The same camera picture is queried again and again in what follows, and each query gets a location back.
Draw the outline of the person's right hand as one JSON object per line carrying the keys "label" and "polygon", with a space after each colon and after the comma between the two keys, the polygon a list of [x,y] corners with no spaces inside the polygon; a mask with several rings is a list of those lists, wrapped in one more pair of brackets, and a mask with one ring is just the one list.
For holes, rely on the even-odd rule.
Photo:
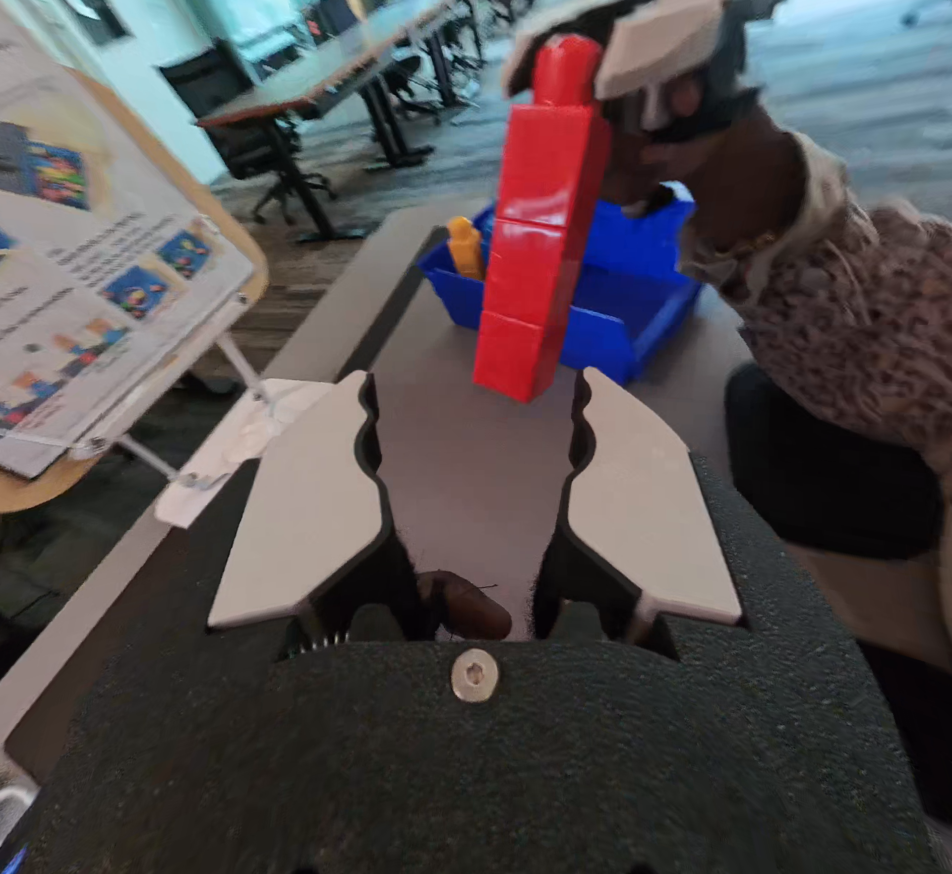
{"label": "person's right hand", "polygon": [[684,142],[662,142],[615,120],[601,199],[629,210],[649,203],[662,183],[679,182],[694,202],[692,228],[719,252],[770,234],[779,237],[800,212],[803,159],[760,96],[730,126]]}

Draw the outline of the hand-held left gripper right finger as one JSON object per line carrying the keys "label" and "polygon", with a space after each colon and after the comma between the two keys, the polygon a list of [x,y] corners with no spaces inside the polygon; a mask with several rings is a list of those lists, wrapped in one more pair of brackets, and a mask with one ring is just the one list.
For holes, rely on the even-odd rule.
{"label": "hand-held left gripper right finger", "polygon": [[532,595],[549,638],[587,604],[610,641],[645,642],[660,616],[736,626],[741,598],[684,441],[596,368],[577,373],[565,479]]}

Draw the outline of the yellow mega block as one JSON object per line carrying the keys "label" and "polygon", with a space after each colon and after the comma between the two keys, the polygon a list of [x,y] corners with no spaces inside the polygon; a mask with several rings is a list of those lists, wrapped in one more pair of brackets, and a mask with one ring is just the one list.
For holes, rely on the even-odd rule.
{"label": "yellow mega block", "polygon": [[446,247],[456,273],[470,280],[484,282],[486,265],[480,230],[464,216],[450,219],[446,230]]}

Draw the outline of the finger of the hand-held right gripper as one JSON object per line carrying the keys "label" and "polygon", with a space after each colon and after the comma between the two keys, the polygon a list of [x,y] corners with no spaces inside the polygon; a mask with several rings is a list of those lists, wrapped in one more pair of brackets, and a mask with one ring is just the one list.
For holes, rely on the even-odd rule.
{"label": "finger of the hand-held right gripper", "polygon": [[562,20],[533,20],[517,26],[511,48],[502,68],[502,94],[515,99],[532,87],[534,65],[539,52],[565,34],[567,22]]}
{"label": "finger of the hand-held right gripper", "polygon": [[725,1],[653,0],[617,19],[595,79],[596,99],[620,99],[707,63]]}

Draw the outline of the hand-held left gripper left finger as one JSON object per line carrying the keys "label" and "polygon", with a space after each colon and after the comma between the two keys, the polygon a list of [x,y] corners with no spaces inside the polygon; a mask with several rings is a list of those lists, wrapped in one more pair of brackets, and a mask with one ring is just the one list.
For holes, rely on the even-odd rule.
{"label": "hand-held left gripper left finger", "polygon": [[417,639],[417,581],[398,534],[377,434],[373,375],[334,384],[270,445],[257,467],[207,628],[313,619],[324,638],[384,606]]}

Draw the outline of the person's right forearm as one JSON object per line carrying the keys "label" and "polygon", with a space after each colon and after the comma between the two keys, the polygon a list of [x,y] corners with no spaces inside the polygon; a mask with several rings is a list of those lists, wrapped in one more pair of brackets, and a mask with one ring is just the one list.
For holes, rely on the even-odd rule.
{"label": "person's right forearm", "polygon": [[950,222],[908,201],[863,209],[838,157],[792,139],[805,168],[793,225],[720,252],[692,218],[679,270],[737,312],[756,363],[810,414],[950,479]]}

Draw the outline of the wooden desk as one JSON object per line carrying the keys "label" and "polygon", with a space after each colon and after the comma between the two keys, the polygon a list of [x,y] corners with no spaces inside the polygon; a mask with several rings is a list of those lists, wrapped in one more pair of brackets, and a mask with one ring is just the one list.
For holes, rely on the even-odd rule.
{"label": "wooden desk", "polygon": [[[378,127],[377,140],[387,158],[381,168],[421,166],[432,149],[408,147],[384,89],[383,74],[395,66],[393,50],[399,42],[423,43],[433,62],[442,106],[462,106],[464,100],[449,77],[443,44],[443,27],[460,1],[395,0],[321,46],[308,49],[299,61],[199,118],[197,125],[208,131],[250,123],[263,130],[276,151],[279,172],[313,224],[299,236],[299,243],[361,241],[365,231],[331,223],[282,141],[277,117],[302,107],[314,107],[324,117],[339,102],[359,94]],[[476,0],[464,1],[474,12]]]}

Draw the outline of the black office chair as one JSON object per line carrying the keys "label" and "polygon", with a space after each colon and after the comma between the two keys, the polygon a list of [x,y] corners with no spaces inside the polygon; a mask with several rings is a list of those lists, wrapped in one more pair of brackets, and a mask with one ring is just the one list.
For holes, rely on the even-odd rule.
{"label": "black office chair", "polygon": [[[197,121],[255,88],[233,49],[221,39],[195,57],[161,67],[159,72]],[[206,135],[232,179],[273,177],[271,187],[250,211],[253,221],[265,224],[264,208],[275,203],[285,223],[294,225],[289,211],[292,182],[264,128],[252,121],[242,121],[207,129]]]}

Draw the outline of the person's black pants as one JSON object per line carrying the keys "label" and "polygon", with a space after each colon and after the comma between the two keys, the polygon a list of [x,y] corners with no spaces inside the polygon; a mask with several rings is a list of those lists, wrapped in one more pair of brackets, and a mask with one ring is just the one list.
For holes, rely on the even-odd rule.
{"label": "person's black pants", "polygon": [[782,540],[875,560],[938,546],[941,486],[916,451],[815,418],[753,363],[723,407],[734,486]]}

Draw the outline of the small blue plastic bin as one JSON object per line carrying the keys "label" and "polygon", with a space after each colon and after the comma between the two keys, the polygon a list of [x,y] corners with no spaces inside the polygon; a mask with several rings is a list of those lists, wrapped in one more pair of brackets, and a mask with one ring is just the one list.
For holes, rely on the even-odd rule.
{"label": "small blue plastic bin", "polygon": [[694,309],[701,283],[681,274],[677,240],[693,202],[683,191],[660,210],[629,218],[597,203],[570,309],[561,363],[598,368],[625,386]]}

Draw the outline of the person's left hand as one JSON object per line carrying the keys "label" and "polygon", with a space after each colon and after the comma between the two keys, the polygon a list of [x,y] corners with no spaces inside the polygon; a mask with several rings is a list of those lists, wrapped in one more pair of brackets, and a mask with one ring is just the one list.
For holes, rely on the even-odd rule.
{"label": "person's left hand", "polygon": [[474,583],[447,570],[422,572],[416,582],[430,635],[439,629],[470,641],[502,641],[510,635],[509,612]]}

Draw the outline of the poster board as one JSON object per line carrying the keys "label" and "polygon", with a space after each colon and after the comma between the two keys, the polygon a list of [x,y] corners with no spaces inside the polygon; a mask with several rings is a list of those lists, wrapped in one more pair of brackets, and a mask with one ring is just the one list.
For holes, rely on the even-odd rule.
{"label": "poster board", "polygon": [[2,514],[75,486],[263,295],[263,251],[2,6]]}

